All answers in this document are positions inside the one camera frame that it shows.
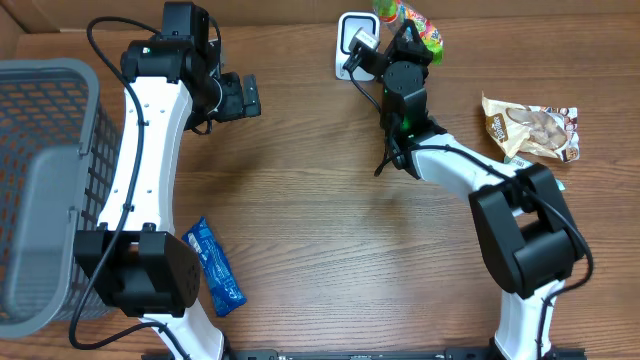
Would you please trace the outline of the green snack bag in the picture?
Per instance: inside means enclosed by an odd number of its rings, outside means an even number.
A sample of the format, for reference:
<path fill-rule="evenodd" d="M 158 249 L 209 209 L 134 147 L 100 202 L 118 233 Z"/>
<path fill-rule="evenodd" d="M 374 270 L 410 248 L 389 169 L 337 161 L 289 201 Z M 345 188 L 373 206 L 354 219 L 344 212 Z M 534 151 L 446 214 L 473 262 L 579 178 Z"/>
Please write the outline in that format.
<path fill-rule="evenodd" d="M 444 53 L 444 41 L 436 26 L 425 16 L 403 0 L 373 0 L 373 10 L 380 21 L 392 32 L 397 32 L 406 20 L 411 20 L 416 31 L 405 35 L 410 39 L 417 34 L 426 48 L 433 53 L 432 62 L 441 64 Z"/>

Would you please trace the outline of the mint green snack packet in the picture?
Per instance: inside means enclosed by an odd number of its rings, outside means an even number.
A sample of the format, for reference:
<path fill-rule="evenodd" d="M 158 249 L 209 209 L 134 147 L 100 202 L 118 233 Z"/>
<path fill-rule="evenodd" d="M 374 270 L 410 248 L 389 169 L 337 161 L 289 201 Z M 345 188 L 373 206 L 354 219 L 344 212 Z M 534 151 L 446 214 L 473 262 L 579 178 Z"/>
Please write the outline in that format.
<path fill-rule="evenodd" d="M 505 156 L 503 163 L 518 169 L 525 169 L 533 165 L 533 162 L 517 155 L 515 155 L 514 157 Z M 561 192 L 564 192 L 566 190 L 565 185 L 560 180 L 556 179 L 555 182 Z"/>

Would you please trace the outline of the beige cookie bag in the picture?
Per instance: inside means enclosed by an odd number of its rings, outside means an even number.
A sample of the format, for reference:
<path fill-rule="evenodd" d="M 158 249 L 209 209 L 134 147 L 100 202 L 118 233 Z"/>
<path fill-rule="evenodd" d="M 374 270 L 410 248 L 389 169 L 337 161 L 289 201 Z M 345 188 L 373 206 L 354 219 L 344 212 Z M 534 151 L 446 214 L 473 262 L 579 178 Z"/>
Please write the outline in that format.
<path fill-rule="evenodd" d="M 523 105 L 485 96 L 481 105 L 485 128 L 507 157 L 525 152 L 564 163 L 579 159 L 576 107 Z"/>

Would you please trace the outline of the blue snack bar wrapper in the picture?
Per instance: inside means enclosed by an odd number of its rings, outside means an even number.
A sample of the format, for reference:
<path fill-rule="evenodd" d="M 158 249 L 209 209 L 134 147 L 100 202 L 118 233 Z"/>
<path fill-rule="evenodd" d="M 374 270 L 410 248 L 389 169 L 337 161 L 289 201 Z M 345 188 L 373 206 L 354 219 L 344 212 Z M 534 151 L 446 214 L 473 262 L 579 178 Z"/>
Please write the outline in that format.
<path fill-rule="evenodd" d="M 247 302 L 232 272 L 228 259 L 205 217 L 201 217 L 182 240 L 191 246 L 200 260 L 216 315 L 226 317 Z"/>

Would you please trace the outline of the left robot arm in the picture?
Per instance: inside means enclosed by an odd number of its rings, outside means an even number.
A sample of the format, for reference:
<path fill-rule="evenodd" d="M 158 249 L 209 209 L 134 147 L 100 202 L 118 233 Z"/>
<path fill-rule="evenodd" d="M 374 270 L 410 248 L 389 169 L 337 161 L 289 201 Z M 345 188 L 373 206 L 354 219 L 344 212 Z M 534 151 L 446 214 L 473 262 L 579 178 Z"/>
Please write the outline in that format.
<path fill-rule="evenodd" d="M 173 191 L 184 133 L 258 116 L 256 79 L 223 71 L 215 19 L 184 1 L 166 2 L 161 27 L 132 42 L 112 72 L 124 87 L 123 136 L 97 226 L 75 236 L 75 260 L 89 291 L 136 330 L 152 329 L 170 358 L 230 359 L 198 299 L 196 252 L 175 235 Z"/>

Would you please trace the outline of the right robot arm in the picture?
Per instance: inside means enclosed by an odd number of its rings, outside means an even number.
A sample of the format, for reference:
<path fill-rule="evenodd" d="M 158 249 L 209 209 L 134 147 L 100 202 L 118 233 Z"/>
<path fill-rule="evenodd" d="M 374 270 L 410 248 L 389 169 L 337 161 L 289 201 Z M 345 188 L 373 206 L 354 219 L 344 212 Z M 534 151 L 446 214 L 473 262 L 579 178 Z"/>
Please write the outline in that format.
<path fill-rule="evenodd" d="M 535 163 L 513 169 L 460 144 L 429 115 L 424 87 L 433 54 L 406 20 L 384 53 L 372 50 L 382 82 L 383 163 L 467 201 L 484 264 L 502 290 L 490 359 L 582 359 L 555 348 L 552 312 L 584 286 L 594 258 L 555 177 Z"/>

